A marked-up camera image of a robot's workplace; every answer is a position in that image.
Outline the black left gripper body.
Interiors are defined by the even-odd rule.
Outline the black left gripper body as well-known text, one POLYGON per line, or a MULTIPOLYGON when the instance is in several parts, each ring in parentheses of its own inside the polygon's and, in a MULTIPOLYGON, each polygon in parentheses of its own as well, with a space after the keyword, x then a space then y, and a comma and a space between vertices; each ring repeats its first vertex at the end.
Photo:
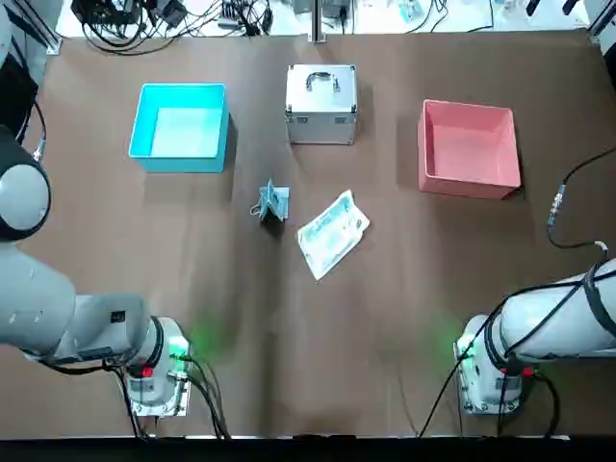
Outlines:
POLYGON ((18 141, 25 130, 39 86, 17 60, 5 60, 1 65, 1 124, 18 141))

